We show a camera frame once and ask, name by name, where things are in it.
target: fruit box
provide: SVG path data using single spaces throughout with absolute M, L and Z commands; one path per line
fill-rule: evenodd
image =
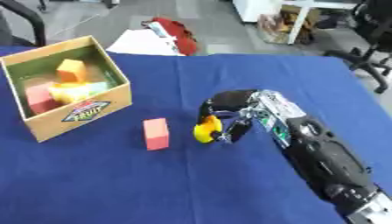
M 105 81 L 108 90 L 34 115 L 25 89 L 41 82 L 57 81 L 56 69 L 64 59 L 83 61 L 88 81 Z M 129 80 L 92 36 L 12 54 L 0 58 L 0 62 L 19 114 L 38 142 L 131 105 Z

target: pink block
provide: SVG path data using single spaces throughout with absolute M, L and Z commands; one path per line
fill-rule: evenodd
M 36 115 L 60 106 L 50 95 L 48 88 L 53 82 L 47 82 L 41 85 L 28 87 L 25 90 L 27 102 L 30 109 Z
M 167 129 L 166 119 L 144 120 L 143 126 L 148 151 L 169 147 L 169 130 Z

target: box label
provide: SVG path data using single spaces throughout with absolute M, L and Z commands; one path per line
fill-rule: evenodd
M 62 122 L 90 121 L 103 111 L 110 101 L 84 101 L 77 105 Z

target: gray tiled floor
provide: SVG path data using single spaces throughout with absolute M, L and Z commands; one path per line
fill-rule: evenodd
M 18 0 L 36 9 L 38 0 Z M 253 24 L 243 24 L 229 1 L 221 0 L 122 0 L 112 10 L 100 3 L 54 3 L 42 14 L 49 43 L 94 35 L 103 46 L 112 44 L 126 29 L 140 29 L 140 23 L 165 16 L 184 23 L 199 41 L 198 55 L 212 53 L 272 53 L 320 55 L 325 50 L 349 51 L 353 46 L 366 50 L 368 44 L 349 29 L 316 31 L 312 45 L 272 45 L 264 43 Z M 32 39 L 31 27 L 16 15 L 4 13 L 15 35 Z M 375 81 L 355 72 L 369 93 L 392 115 L 392 88 L 374 94 Z

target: orange cube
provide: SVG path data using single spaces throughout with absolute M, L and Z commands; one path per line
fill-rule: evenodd
M 57 68 L 62 82 L 84 82 L 86 74 L 86 66 L 81 60 L 65 59 Z
M 148 151 L 156 151 L 169 147 L 169 130 L 166 119 L 144 120 L 144 137 Z

